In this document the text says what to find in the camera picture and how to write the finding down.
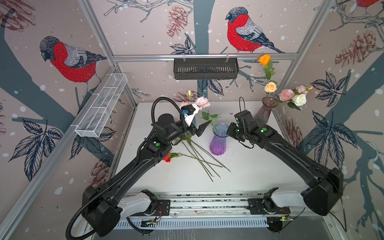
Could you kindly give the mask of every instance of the blue and purple glass vase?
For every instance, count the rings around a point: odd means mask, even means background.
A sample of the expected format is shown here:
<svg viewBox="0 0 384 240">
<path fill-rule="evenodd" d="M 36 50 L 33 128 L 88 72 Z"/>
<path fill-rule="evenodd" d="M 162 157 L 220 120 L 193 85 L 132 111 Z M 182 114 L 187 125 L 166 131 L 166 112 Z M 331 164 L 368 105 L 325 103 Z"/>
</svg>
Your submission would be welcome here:
<svg viewBox="0 0 384 240">
<path fill-rule="evenodd" d="M 228 137 L 228 125 L 223 122 L 216 123 L 212 130 L 214 132 L 214 137 L 209 145 L 209 150 L 211 150 L 213 155 L 223 155 L 227 148 L 226 137 Z"/>
</svg>

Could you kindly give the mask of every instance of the tabletop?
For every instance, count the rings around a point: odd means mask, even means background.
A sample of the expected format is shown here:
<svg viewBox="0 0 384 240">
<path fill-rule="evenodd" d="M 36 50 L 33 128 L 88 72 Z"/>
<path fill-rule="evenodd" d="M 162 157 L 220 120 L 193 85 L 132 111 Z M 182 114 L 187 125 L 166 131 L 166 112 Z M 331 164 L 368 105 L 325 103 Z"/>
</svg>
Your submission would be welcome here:
<svg viewBox="0 0 384 240">
<path fill-rule="evenodd" d="M 247 101 L 245 106 L 248 111 L 255 115 L 261 108 L 261 101 Z M 131 162 L 137 152 L 139 144 L 148 136 L 152 129 L 151 126 L 151 107 L 152 103 L 139 103 L 131 129 L 128 134 L 116 173 Z M 234 115 L 239 110 L 238 102 L 211 102 L 211 106 L 203 109 L 210 114 L 219 114 L 216 123 L 224 122 L 230 125 L 235 122 Z M 172 114 L 179 120 L 179 113 L 171 103 L 158 103 L 155 110 L 155 119 L 164 113 Z M 196 118 L 197 127 L 204 123 L 202 118 Z M 281 130 L 273 114 L 267 123 L 281 134 Z M 200 136 L 192 136 L 192 140 L 209 151 L 209 144 L 213 138 L 212 125 L 209 125 Z M 198 160 L 181 156 L 174 157 L 170 162 L 161 161 L 155 167 L 147 171 L 128 192 L 140 192 L 148 189 L 151 192 L 166 193 L 228 193 L 238 191 L 264 191 L 273 187 L 291 188 L 302 187 L 305 185 L 303 179 L 278 157 L 270 152 L 259 148 L 257 145 L 253 149 L 242 146 L 237 140 L 231 137 L 226 138 L 227 149 L 221 156 L 215 158 L 225 165 L 225 168 L 212 166 L 217 172 L 217 176 L 212 170 L 213 182 L 207 175 Z M 180 152 L 190 155 L 183 144 L 172 146 L 171 152 Z M 216 162 L 208 155 L 202 154 L 206 161 Z"/>
</svg>

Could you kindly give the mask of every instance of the white rose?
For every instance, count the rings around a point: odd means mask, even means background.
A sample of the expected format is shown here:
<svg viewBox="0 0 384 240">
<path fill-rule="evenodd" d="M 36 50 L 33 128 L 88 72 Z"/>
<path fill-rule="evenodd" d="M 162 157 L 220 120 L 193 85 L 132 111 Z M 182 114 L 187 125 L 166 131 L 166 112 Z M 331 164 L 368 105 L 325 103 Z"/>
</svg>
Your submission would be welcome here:
<svg viewBox="0 0 384 240">
<path fill-rule="evenodd" d="M 296 106 L 303 106 L 304 104 L 306 104 L 307 99 L 305 98 L 305 94 L 299 94 L 294 95 L 292 101 Z"/>
</svg>

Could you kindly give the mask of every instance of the black metal basket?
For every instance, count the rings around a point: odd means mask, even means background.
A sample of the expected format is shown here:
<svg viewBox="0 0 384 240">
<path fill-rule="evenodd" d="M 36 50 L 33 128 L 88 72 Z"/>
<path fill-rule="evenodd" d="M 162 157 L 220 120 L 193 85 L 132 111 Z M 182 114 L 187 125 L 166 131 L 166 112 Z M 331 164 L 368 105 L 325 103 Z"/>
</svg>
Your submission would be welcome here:
<svg viewBox="0 0 384 240">
<path fill-rule="evenodd" d="M 235 79 L 239 66 L 237 58 L 175 58 L 173 72 L 177 80 Z"/>
</svg>

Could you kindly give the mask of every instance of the basket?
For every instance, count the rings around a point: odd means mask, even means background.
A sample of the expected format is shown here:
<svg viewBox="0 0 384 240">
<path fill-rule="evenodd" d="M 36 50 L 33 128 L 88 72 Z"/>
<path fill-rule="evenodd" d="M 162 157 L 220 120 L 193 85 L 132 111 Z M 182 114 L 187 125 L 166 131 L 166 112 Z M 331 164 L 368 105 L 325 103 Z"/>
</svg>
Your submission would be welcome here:
<svg viewBox="0 0 384 240">
<path fill-rule="evenodd" d="M 80 137 L 100 136 L 127 82 L 125 74 L 111 74 L 75 130 Z"/>
<path fill-rule="evenodd" d="M 239 73 L 237 58 L 175 58 L 176 80 L 235 79 Z"/>
</svg>

